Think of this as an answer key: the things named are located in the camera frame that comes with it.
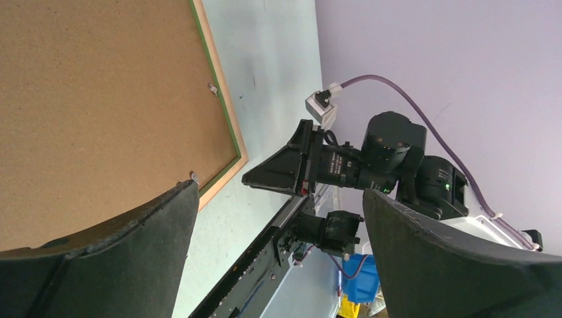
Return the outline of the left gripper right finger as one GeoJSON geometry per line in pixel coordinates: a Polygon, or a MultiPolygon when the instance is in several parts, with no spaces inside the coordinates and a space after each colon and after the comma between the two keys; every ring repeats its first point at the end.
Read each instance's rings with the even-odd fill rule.
{"type": "Polygon", "coordinates": [[[478,238],[368,189],[365,224],[391,317],[560,317],[561,258],[478,238]]]}

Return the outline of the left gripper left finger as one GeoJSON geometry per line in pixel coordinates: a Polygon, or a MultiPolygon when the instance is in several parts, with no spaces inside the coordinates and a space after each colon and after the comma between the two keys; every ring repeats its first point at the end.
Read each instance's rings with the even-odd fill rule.
{"type": "Polygon", "coordinates": [[[2,317],[171,317],[199,207],[178,183],[38,248],[1,253],[2,317]]]}

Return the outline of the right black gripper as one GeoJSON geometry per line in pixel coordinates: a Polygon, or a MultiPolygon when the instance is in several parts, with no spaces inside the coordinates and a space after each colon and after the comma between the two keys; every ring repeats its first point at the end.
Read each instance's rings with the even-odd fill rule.
{"type": "Polygon", "coordinates": [[[399,113],[373,116],[359,149],[337,144],[332,131],[302,119],[287,144],[242,176],[242,184],[286,195],[313,191],[313,183],[389,194],[398,183],[414,190],[425,156],[427,129],[399,113]]]}

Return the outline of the brown backing board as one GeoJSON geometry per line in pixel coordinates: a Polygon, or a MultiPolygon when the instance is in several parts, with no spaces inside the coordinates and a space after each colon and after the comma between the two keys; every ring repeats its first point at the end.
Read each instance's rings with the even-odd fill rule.
{"type": "Polygon", "coordinates": [[[1,2],[1,249],[200,188],[237,156],[190,1],[1,2]]]}

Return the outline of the wooden picture frame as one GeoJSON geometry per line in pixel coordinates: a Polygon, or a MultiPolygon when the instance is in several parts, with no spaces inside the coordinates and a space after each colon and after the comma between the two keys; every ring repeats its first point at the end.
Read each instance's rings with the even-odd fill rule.
{"type": "Polygon", "coordinates": [[[200,188],[198,211],[202,211],[228,182],[242,170],[249,161],[249,156],[203,2],[190,1],[189,4],[194,14],[194,20],[199,31],[203,48],[207,54],[209,67],[213,74],[213,82],[209,85],[217,88],[216,96],[221,102],[225,120],[229,127],[231,140],[237,153],[234,159],[222,168],[219,173],[215,174],[205,186],[200,188]]]}

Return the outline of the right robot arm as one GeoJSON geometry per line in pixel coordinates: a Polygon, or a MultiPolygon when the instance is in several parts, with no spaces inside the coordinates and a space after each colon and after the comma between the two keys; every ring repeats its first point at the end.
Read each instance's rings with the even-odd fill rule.
{"type": "Polygon", "coordinates": [[[509,229],[487,213],[468,173],[425,152],[427,128],[395,112],[375,115],[359,148],[333,131],[300,121],[286,145],[246,172],[246,186],[307,196],[317,184],[394,194],[397,202],[456,229],[506,246],[539,251],[532,231],[509,229]]]}

